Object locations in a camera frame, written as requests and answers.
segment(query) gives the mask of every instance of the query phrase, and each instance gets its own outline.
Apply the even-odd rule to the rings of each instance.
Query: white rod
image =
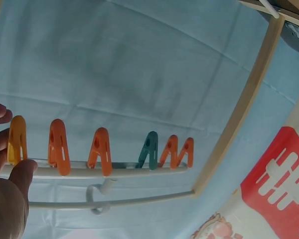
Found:
[[[102,173],[101,163],[97,163],[95,169],[87,168],[86,162],[71,161],[71,172],[67,176],[61,176],[57,168],[49,167],[47,160],[33,159],[38,163],[38,169],[34,173],[36,179],[88,179],[88,178],[105,178]],[[188,167],[186,163],[181,163],[176,169],[170,169],[169,163],[166,163],[163,168],[150,170],[149,164],[144,164],[143,168],[135,168],[137,163],[113,163],[113,171],[108,178],[128,178],[136,176],[154,176],[174,173],[183,173]],[[0,172],[0,177],[8,177],[13,169],[13,166],[6,164]]]
[[[274,7],[268,2],[268,0],[259,0],[264,7],[270,12],[270,14],[275,18],[279,18],[279,13],[274,9]]]
[[[148,198],[102,201],[102,202],[81,202],[81,203],[29,202],[29,207],[32,209],[51,209],[51,210],[83,210],[83,209],[102,208],[108,206],[121,207],[121,206],[132,206],[132,205],[144,204],[144,203],[163,202],[172,199],[190,197],[193,194],[194,194],[193,191],[188,191],[188,192],[148,197]]]
[[[12,165],[6,165],[0,176],[8,177],[12,171]],[[157,168],[156,170],[149,170],[148,168],[118,168],[113,169],[109,178],[128,178],[135,176],[154,176],[164,174],[183,173],[187,170],[186,166],[181,166],[176,169]],[[101,169],[89,168],[72,168],[71,173],[67,176],[61,176],[57,168],[39,167],[34,173],[34,178],[38,179],[87,179],[87,178],[104,178]]]

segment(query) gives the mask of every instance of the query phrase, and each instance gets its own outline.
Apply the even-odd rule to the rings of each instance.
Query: clothes drying rack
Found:
[[[99,190],[102,194],[107,194],[111,186],[121,177],[183,173],[187,171],[188,165],[182,162],[179,163],[177,167],[175,167],[174,162],[173,168],[171,168],[172,162],[171,164],[165,164],[164,166],[158,163],[157,165],[155,165],[155,167],[158,168],[155,170],[151,170],[150,167],[153,167],[153,163],[152,165],[150,165],[150,163],[144,163],[142,168],[136,168],[137,165],[135,163],[111,163],[112,172],[108,176],[104,176],[104,171],[102,170],[100,163],[96,163],[94,165],[95,168],[92,169],[87,167],[85,163],[71,161],[71,165],[73,167],[71,173],[69,173],[67,176],[61,176],[60,171],[57,168],[52,168],[47,164],[47,160],[35,159],[39,165],[39,168],[34,175],[35,178],[77,179],[103,177],[105,178],[105,180],[102,185],[90,185],[87,187],[86,202],[30,202],[30,207],[44,209],[91,209],[93,213],[95,213],[96,215],[100,215],[108,211],[110,207],[160,202],[183,197],[197,198],[204,191],[210,179],[213,177],[249,112],[249,109],[259,91],[260,85],[264,79],[268,66],[273,57],[285,21],[292,22],[299,26],[299,15],[285,9],[272,7],[266,0],[261,0],[260,2],[256,0],[239,0],[239,2],[253,9],[271,14],[272,17],[269,22],[269,26],[260,51],[258,53],[256,62],[246,82],[246,85],[242,90],[239,100],[207,162],[203,166],[190,191],[156,197],[94,202],[94,189]],[[9,175],[11,170],[12,166],[6,165],[1,174],[7,176]]]

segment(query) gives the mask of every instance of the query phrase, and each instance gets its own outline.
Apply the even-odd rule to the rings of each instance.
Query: white plastic rod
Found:
[[[274,7],[268,2],[268,0],[259,0],[264,7],[270,12],[270,14],[275,18],[279,18],[279,13],[274,9]]]
[[[103,207],[121,207],[133,206],[144,203],[163,202],[172,199],[190,197],[194,194],[193,191],[175,193],[163,196],[155,196],[148,198],[137,198],[117,201],[102,201],[102,202],[81,202],[81,203],[47,203],[47,202],[29,202],[29,207],[32,209],[51,209],[51,210],[83,210],[97,209]]]
[[[84,162],[71,162],[71,166],[75,164],[82,166]],[[12,165],[5,165],[0,172],[0,177],[8,177],[12,171]],[[150,170],[149,168],[113,168],[112,174],[108,178],[128,178],[136,176],[154,176],[164,174],[183,173],[188,169],[187,164],[181,163],[176,169],[170,169],[169,167],[157,168],[156,170]],[[88,179],[88,178],[104,178],[102,169],[89,169],[89,168],[72,168],[71,173],[67,176],[61,176],[57,168],[51,167],[39,167],[35,172],[34,178],[37,179]]]
[[[115,182],[117,182],[117,179],[115,178],[106,178],[103,184],[97,184],[96,188],[100,191],[100,193],[106,195]]]

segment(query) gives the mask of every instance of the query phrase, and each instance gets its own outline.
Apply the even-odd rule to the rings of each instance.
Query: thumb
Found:
[[[26,201],[28,201],[29,187],[37,167],[35,161],[23,160],[13,168],[9,177],[9,180],[17,186]]]

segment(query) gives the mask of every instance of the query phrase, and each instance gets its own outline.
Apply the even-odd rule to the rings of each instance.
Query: clothespin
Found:
[[[71,172],[65,125],[60,119],[52,121],[50,126],[48,163],[57,167],[62,176],[69,175]]]
[[[175,134],[169,137],[167,144],[164,148],[163,153],[160,156],[159,166],[163,167],[168,155],[170,154],[170,167],[176,168],[177,166],[177,147],[178,147],[178,138]]]
[[[21,161],[21,152],[23,160],[28,158],[26,150],[26,123],[22,116],[15,116],[10,124],[7,161],[13,165]]]
[[[143,148],[139,156],[139,163],[136,168],[142,168],[147,155],[149,154],[149,169],[155,170],[157,168],[157,146],[158,134],[155,131],[149,132],[144,142]]]
[[[185,143],[183,148],[181,149],[179,156],[177,158],[177,167],[180,165],[181,161],[183,160],[183,157],[187,154],[187,166],[191,168],[193,166],[194,162],[194,139],[193,138],[188,138]]]
[[[109,176],[112,173],[112,161],[110,152],[110,138],[106,128],[99,128],[92,142],[88,167],[95,168],[98,156],[101,158],[102,173],[104,176]]]

